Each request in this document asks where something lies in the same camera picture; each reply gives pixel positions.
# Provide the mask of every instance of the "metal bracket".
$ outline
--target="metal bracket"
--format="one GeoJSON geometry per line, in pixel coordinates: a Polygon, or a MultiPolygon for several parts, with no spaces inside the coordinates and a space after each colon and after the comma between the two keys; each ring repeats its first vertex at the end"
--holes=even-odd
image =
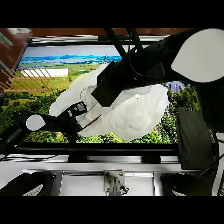
{"type": "Polygon", "coordinates": [[[125,173],[123,170],[105,171],[104,191],[106,196],[122,196],[127,194],[125,187],[125,173]]]}

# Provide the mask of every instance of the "robotic arm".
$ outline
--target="robotic arm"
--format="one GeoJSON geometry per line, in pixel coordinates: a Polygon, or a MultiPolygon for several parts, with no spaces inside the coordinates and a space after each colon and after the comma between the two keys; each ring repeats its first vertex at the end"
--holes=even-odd
{"type": "MultiPolygon", "coordinates": [[[[135,44],[128,53],[111,28],[105,28],[105,31],[122,61],[111,62],[97,77],[97,88],[92,96],[102,107],[109,107],[126,89],[185,81],[197,92],[207,126],[214,132],[224,132],[224,106],[221,104],[224,99],[224,30],[190,29],[143,49],[135,29],[127,28],[135,44]]],[[[1,136],[0,154],[11,153],[31,131],[61,131],[72,141],[82,130],[76,116],[86,112],[83,102],[72,105],[57,118],[20,112],[14,126],[1,136]]]]}

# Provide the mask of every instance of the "sky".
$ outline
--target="sky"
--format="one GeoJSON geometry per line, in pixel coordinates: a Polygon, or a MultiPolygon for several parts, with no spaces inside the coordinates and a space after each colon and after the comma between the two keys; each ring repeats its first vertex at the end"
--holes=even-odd
{"type": "MultiPolygon", "coordinates": [[[[128,45],[124,45],[123,47],[126,51],[128,50],[128,45]]],[[[119,53],[113,45],[70,45],[55,47],[27,47],[23,57],[56,56],[60,54],[119,56],[119,53]]]]}

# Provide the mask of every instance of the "computer screen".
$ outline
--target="computer screen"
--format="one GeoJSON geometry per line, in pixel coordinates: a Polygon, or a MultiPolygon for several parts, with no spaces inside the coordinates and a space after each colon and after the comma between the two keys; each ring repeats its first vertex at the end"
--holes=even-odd
{"type": "MultiPolygon", "coordinates": [[[[128,50],[128,45],[123,47],[126,51],[128,50]]],[[[30,110],[49,114],[51,104],[55,102],[62,92],[69,88],[77,77],[96,70],[102,64],[120,60],[121,57],[113,45],[27,47],[16,74],[18,76],[37,78],[46,76],[50,77],[50,79],[40,79],[33,83],[30,80],[25,80],[22,84],[21,82],[12,84],[14,89],[22,89],[25,86],[29,86],[33,88],[33,91],[6,93],[0,112],[0,133],[13,122],[14,112],[30,110]]],[[[177,141],[175,121],[178,108],[199,109],[195,92],[190,86],[180,82],[164,83],[162,85],[168,88],[170,104],[166,108],[161,121],[152,131],[129,143],[175,143],[177,141]]],[[[60,132],[38,131],[31,133],[25,142],[67,143],[68,140],[60,132]]],[[[126,143],[127,141],[120,139],[115,133],[111,132],[101,136],[79,136],[77,142],[126,143]]]]}

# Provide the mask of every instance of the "white plastic bag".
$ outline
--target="white plastic bag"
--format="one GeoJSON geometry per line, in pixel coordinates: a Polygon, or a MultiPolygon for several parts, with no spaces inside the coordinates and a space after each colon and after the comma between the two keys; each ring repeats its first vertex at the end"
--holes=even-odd
{"type": "Polygon", "coordinates": [[[79,76],[51,105],[49,114],[58,116],[72,104],[83,101],[88,112],[77,117],[79,124],[86,127],[80,135],[88,137],[114,132],[125,141],[144,136],[160,122],[169,104],[167,89],[158,84],[125,90],[110,107],[101,107],[91,93],[96,87],[97,76],[106,66],[103,64],[95,71],[79,76]]]}

